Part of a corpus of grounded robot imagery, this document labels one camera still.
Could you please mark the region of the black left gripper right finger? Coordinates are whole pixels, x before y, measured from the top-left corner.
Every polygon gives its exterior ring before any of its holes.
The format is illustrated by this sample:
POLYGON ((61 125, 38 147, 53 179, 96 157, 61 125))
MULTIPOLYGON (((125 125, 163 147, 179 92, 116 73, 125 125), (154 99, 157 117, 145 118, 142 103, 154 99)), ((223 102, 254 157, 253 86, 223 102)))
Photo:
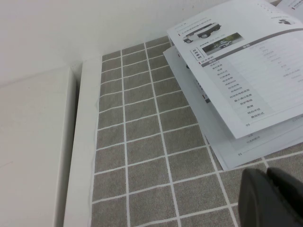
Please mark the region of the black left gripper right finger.
POLYGON ((267 169, 267 176, 275 186, 278 195, 299 227, 303 226, 303 183, 277 167, 267 169))

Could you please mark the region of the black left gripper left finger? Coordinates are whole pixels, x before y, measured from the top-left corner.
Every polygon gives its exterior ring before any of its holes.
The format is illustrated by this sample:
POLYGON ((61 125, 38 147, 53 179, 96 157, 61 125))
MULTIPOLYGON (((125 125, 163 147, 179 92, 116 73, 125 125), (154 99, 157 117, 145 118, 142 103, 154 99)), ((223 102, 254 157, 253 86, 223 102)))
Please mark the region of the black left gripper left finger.
POLYGON ((278 197, 263 171, 247 168, 242 172, 238 211, 242 227, 280 226, 278 197))

